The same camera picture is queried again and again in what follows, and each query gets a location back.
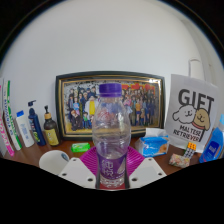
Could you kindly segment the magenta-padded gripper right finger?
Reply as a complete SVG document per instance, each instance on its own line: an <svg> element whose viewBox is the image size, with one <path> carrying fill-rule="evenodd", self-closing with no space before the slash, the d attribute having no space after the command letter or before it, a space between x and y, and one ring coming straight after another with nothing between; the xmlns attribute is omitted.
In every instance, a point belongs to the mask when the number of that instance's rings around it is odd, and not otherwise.
<svg viewBox="0 0 224 224"><path fill-rule="evenodd" d="M166 173L151 157L145 158L132 147L126 157L125 188L135 189L166 177Z"/></svg>

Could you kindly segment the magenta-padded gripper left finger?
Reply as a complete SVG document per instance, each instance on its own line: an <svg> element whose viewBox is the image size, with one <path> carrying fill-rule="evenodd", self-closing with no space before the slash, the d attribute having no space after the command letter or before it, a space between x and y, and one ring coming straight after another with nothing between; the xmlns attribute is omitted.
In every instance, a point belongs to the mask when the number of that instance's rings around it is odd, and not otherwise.
<svg viewBox="0 0 224 224"><path fill-rule="evenodd" d="M100 183L96 148L92 147L80 158L71 158L59 176L78 186L98 189Z"/></svg>

